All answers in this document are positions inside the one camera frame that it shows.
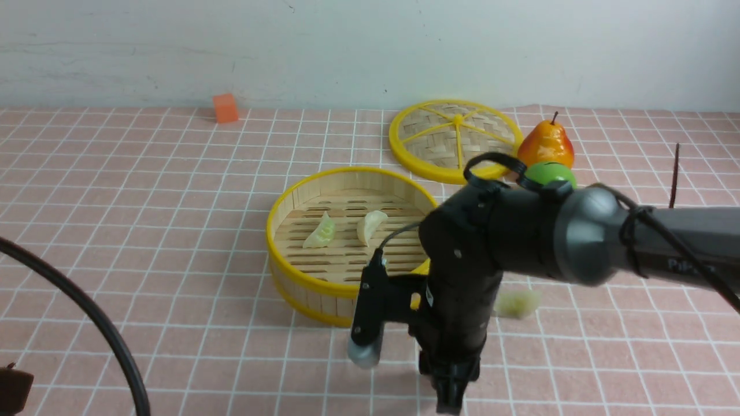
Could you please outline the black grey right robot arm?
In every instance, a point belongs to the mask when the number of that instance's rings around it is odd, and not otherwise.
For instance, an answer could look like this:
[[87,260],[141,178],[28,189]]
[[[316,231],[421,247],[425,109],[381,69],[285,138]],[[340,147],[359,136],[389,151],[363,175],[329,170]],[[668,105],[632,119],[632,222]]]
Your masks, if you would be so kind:
[[466,186],[420,223],[429,258],[413,326],[437,411],[460,413],[479,375],[504,272],[597,287],[619,270],[712,289],[738,308],[738,208],[639,206],[602,184]]

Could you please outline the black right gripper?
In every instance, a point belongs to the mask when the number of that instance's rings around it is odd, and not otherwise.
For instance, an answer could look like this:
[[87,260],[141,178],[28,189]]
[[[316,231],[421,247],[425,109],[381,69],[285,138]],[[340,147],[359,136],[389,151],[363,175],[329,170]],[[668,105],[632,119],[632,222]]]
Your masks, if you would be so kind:
[[425,321],[412,331],[422,348],[419,371],[434,378],[436,413],[460,415],[466,380],[479,377],[502,269],[491,260],[452,256],[431,260],[420,309]]

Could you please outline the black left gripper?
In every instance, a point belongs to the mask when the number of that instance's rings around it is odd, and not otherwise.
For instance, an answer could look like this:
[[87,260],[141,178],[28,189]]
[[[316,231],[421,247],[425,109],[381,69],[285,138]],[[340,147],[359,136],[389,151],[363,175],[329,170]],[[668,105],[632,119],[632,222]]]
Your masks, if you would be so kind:
[[17,369],[15,363],[1,367],[1,415],[21,413],[26,405],[34,375]]

